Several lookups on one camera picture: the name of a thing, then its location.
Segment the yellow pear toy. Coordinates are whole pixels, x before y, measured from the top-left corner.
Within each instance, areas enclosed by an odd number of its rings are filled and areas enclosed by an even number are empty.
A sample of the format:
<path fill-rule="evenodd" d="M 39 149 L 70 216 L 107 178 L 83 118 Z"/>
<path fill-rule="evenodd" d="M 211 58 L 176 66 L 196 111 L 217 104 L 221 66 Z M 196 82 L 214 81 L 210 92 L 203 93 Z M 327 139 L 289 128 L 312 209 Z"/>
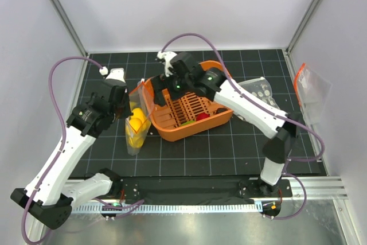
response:
<path fill-rule="evenodd" d="M 135 149 L 139 149 L 143 146 L 145 137 L 142 133 L 133 133 L 128 136 L 128 144 Z"/>

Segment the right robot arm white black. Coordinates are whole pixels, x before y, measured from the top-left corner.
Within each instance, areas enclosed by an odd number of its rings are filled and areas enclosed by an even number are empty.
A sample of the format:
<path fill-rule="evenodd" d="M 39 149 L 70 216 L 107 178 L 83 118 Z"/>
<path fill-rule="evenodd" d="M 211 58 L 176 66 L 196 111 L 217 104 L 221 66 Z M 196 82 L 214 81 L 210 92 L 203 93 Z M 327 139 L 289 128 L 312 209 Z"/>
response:
<path fill-rule="evenodd" d="M 156 60 L 163 64 L 164 72 L 151 79 L 154 103 L 166 105 L 163 90 L 173 100 L 191 92 L 221 104 L 257 127 L 268 138 L 263 147 L 265 159 L 257 188 L 265 197 L 278 192 L 286 159 L 299 134 L 299 118 L 246 91 L 225 68 L 204 69 L 188 52 L 159 51 Z"/>

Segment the single clear zip bag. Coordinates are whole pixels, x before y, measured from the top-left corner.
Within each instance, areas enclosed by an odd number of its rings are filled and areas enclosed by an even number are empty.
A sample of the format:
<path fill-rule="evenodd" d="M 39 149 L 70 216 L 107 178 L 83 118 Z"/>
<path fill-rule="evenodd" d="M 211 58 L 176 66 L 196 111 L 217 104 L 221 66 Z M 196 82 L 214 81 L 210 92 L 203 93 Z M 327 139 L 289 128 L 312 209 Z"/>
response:
<path fill-rule="evenodd" d="M 132 115 L 125 121 L 125 135 L 127 152 L 134 156 L 140 152 L 149 132 L 155 104 L 153 91 L 145 79 L 137 83 L 129 98 Z"/>

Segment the yellow mango toy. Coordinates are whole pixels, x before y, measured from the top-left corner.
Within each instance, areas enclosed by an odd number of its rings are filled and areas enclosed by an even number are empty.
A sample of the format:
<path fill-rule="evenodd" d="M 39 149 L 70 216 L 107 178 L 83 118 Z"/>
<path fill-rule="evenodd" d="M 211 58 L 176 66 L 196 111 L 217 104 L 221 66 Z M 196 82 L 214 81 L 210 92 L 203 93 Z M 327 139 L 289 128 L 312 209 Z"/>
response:
<path fill-rule="evenodd" d="M 139 119 L 130 119 L 127 124 L 126 128 L 129 133 L 139 133 L 143 131 L 143 123 Z"/>

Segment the yellow lemon toy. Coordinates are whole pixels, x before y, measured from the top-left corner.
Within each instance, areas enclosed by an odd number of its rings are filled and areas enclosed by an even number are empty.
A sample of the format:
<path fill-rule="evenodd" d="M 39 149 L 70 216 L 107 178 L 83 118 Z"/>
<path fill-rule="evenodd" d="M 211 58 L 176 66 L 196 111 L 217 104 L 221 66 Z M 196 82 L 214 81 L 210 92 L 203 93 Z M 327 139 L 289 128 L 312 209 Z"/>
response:
<path fill-rule="evenodd" d="M 132 119 L 139 119 L 142 123 L 144 123 L 145 120 L 146 120 L 146 116 L 145 116 L 143 110 L 139 107 L 133 109 L 131 118 Z"/>

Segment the orange plastic basket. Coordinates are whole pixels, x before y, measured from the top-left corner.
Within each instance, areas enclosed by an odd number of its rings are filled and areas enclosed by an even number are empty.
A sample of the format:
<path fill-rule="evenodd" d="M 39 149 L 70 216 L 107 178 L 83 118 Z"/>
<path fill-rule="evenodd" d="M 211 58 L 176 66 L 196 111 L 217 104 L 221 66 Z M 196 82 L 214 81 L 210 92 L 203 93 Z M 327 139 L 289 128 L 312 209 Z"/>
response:
<path fill-rule="evenodd" d="M 148 87 L 153 91 L 153 77 L 146 81 L 148 82 Z M 167 89 L 163 90 L 163 95 L 166 105 L 160 107 L 155 104 L 151 115 L 151 123 L 157 129 L 159 135 L 164 140 L 170 142 L 226 124 L 233 115 L 233 111 L 228 107 L 213 102 L 208 98 L 199 97 L 194 92 L 187 92 L 177 100 L 170 99 Z M 226 108 L 227 110 L 216 114 L 218 108 Z M 209 114 L 210 117 L 197 122 L 196 117 L 202 112 Z M 190 120 L 196 122 L 181 126 L 181 124 Z"/>

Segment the clear zip bags stack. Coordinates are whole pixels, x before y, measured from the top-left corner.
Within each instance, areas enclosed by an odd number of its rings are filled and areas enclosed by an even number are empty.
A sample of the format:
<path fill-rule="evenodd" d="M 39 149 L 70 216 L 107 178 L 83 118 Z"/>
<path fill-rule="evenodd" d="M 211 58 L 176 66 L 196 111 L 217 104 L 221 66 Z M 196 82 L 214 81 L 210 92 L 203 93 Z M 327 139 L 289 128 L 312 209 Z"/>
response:
<path fill-rule="evenodd" d="M 271 107 L 280 109 L 272 97 L 271 85 L 264 77 L 239 82 L 239 86 Z"/>

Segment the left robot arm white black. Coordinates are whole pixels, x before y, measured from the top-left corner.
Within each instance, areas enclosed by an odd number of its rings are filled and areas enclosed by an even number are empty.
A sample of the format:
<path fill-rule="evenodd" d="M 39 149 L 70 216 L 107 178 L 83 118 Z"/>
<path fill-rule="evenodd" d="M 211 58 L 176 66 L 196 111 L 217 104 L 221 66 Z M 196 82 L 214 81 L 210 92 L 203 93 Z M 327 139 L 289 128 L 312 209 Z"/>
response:
<path fill-rule="evenodd" d="M 89 101 L 76 106 L 67 119 L 62 138 L 39 174 L 10 198 L 48 228 L 55 230 L 72 209 L 99 196 L 115 199 L 121 194 L 120 176 L 102 168 L 91 178 L 70 188 L 64 184 L 98 136 L 118 119 L 131 114 L 128 88 L 123 80 L 105 79 Z"/>

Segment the dark brown fruit toy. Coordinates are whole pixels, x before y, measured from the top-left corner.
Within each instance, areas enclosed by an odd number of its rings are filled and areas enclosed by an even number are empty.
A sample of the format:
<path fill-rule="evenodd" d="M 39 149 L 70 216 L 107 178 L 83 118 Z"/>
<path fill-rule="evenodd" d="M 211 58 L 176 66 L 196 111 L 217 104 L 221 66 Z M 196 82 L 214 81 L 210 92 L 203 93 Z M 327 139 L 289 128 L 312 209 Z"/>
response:
<path fill-rule="evenodd" d="M 216 114 L 220 114 L 220 113 L 222 113 L 222 112 L 225 112 L 227 109 L 226 108 L 218 108 L 217 110 L 216 110 Z"/>

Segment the red apple toy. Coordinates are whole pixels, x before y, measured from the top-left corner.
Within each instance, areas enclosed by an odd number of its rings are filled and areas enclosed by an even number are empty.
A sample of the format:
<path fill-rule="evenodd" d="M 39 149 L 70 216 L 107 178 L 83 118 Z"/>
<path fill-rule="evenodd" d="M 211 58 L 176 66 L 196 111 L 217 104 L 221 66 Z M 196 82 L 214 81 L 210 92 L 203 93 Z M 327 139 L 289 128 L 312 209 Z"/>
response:
<path fill-rule="evenodd" d="M 207 114 L 205 112 L 202 112 L 202 113 L 200 113 L 200 114 L 197 115 L 196 121 L 198 122 L 198 121 L 201 121 L 201 120 L 206 119 L 206 118 L 209 118 L 209 117 L 210 117 L 209 114 Z"/>

